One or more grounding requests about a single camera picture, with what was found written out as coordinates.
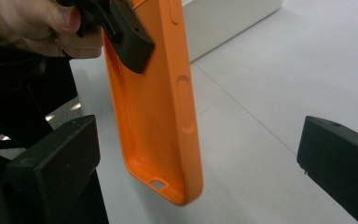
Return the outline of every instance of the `gray floor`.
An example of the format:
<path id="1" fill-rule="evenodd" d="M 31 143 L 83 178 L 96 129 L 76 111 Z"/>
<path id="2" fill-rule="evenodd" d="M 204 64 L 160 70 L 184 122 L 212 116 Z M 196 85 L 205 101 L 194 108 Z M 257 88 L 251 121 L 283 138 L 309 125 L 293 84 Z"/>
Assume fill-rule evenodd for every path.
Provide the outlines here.
<path id="1" fill-rule="evenodd" d="M 307 115 L 358 132 L 358 1 L 287 0 L 191 64 L 204 190 L 177 207 L 122 160 L 105 61 L 72 61 L 111 223 L 357 223 L 296 163 Z"/>

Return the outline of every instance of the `silicone case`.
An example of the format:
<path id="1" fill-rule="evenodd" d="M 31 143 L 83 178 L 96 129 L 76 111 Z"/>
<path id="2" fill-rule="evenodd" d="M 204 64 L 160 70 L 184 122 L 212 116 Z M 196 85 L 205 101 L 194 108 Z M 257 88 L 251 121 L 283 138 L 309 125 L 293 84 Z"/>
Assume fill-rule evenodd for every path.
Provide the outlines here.
<path id="1" fill-rule="evenodd" d="M 130 173 L 177 205 L 202 192 L 200 143 L 180 0 L 132 0 L 155 42 L 142 74 L 104 37 L 124 161 Z"/>

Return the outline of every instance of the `hand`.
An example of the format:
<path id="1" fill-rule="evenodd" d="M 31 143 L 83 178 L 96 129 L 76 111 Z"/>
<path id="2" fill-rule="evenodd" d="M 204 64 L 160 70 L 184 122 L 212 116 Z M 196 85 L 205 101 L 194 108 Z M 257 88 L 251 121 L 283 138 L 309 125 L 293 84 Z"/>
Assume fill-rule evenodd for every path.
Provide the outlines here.
<path id="1" fill-rule="evenodd" d="M 54 0 L 0 0 L 0 45 L 49 57 L 96 58 L 101 55 L 101 27 L 76 35 L 81 22 L 75 7 Z"/>

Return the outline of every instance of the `white box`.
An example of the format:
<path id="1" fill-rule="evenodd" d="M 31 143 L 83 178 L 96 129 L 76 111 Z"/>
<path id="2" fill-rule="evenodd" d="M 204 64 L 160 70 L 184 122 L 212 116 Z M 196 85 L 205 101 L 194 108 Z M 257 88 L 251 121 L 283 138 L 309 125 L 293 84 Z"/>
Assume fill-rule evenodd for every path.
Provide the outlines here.
<path id="1" fill-rule="evenodd" d="M 182 0 L 190 60 L 279 9 L 283 0 Z"/>

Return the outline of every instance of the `clamp jaw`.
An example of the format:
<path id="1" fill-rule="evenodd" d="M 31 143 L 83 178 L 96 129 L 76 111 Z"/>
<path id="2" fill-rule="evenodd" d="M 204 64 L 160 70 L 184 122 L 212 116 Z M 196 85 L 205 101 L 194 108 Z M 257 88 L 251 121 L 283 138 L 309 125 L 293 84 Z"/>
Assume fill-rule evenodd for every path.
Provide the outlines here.
<path id="1" fill-rule="evenodd" d="M 118 58 L 131 71 L 141 74 L 150 58 L 154 42 L 136 17 L 128 0 L 57 0 L 65 7 L 75 6 L 81 15 L 77 35 L 101 25 Z"/>

